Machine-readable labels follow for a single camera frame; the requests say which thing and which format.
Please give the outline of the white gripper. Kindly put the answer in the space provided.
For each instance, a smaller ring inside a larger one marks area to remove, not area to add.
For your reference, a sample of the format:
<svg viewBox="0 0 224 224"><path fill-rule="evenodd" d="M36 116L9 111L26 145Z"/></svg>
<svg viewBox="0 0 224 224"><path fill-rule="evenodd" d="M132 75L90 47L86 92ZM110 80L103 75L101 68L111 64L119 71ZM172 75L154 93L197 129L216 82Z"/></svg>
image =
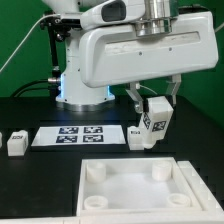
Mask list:
<svg viewBox="0 0 224 224"><path fill-rule="evenodd" d="M139 114L143 99L135 81L170 76L166 95L175 106L180 74L213 68L218 61L210 12L180 15L169 34L138 37L131 25L97 28L83 35L79 51L82 82L92 88L128 83Z"/></svg>

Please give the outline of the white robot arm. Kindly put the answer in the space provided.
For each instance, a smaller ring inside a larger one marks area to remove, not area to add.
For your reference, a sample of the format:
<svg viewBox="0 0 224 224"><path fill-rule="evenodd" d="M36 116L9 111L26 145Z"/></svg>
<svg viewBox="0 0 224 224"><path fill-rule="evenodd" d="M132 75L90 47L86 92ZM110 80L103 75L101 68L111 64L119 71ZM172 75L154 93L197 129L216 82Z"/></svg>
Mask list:
<svg viewBox="0 0 224 224"><path fill-rule="evenodd" d="M93 111L114 100L108 91L124 84L138 113L143 80L168 77L176 98L183 73L218 61L213 16L178 0L42 0L52 10L57 36L66 43L66 69L57 103Z"/></svg>

